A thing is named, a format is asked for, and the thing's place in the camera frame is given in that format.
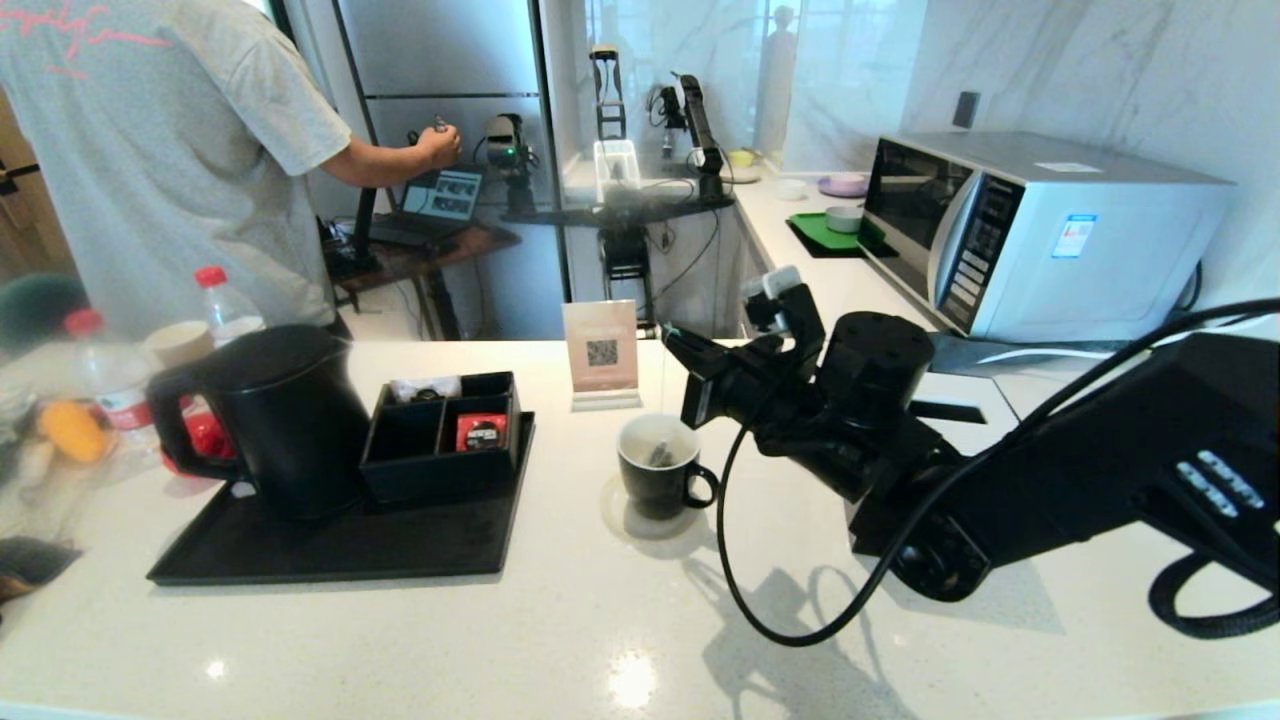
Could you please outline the person's right hand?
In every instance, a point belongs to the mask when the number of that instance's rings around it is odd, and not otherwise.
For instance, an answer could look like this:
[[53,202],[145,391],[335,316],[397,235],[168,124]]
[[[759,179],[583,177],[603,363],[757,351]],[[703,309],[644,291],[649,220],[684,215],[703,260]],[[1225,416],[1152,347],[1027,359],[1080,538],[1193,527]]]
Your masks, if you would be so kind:
[[453,167],[461,154],[461,137],[454,126],[435,124],[424,128],[413,143],[417,173]]

